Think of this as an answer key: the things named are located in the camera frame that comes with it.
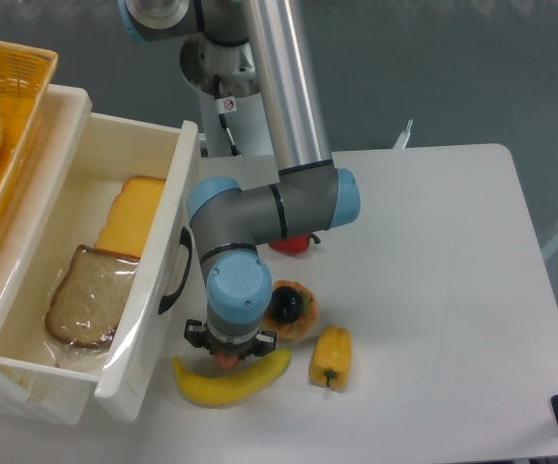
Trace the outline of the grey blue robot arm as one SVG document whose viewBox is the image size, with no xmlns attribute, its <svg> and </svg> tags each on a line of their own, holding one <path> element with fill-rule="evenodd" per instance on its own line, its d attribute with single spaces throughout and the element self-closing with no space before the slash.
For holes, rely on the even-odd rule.
<svg viewBox="0 0 558 464">
<path fill-rule="evenodd" d="M 279 179 L 244 189 L 229 177 L 196 184 L 187 198 L 207 293 L 207 318 L 186 340 L 213 355 L 244 359 L 275 349 L 261 330 L 272 279 L 260 245 L 354 221 L 353 174 L 336 168 L 324 129 L 298 1 L 123 1 L 129 33 L 145 43 L 181 37 L 185 79 L 217 112 L 262 100 Z"/>
</svg>

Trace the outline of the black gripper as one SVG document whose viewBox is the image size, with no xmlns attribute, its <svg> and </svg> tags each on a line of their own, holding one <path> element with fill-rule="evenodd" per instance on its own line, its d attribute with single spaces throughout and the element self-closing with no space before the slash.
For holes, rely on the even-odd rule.
<svg viewBox="0 0 558 464">
<path fill-rule="evenodd" d="M 242 360 L 248 357 L 262 358 L 276 350 L 277 335 L 272 331 L 253 330 L 240 335 L 221 333 L 211 323 L 188 319 L 184 339 L 196 349 L 204 349 L 211 356 L 223 353 Z"/>
</svg>

